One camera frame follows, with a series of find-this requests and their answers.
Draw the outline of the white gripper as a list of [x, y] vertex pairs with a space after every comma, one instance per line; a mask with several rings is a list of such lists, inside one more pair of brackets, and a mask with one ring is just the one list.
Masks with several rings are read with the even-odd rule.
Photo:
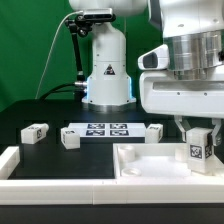
[[224, 119], [224, 81], [175, 80], [166, 72], [143, 72], [139, 80], [140, 99], [147, 113], [175, 115], [174, 121], [186, 141], [191, 129], [183, 116], [213, 118], [209, 142], [222, 143]]

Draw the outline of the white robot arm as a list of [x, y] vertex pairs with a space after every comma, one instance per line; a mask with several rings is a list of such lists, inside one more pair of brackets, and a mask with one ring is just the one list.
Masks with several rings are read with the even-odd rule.
[[133, 100], [126, 73], [126, 39], [112, 27], [117, 16], [149, 11], [163, 44], [138, 58], [142, 107], [148, 113], [210, 118], [212, 143], [220, 144], [224, 121], [224, 0], [69, 0], [79, 10], [81, 35], [93, 29], [93, 71], [84, 102], [95, 108]]

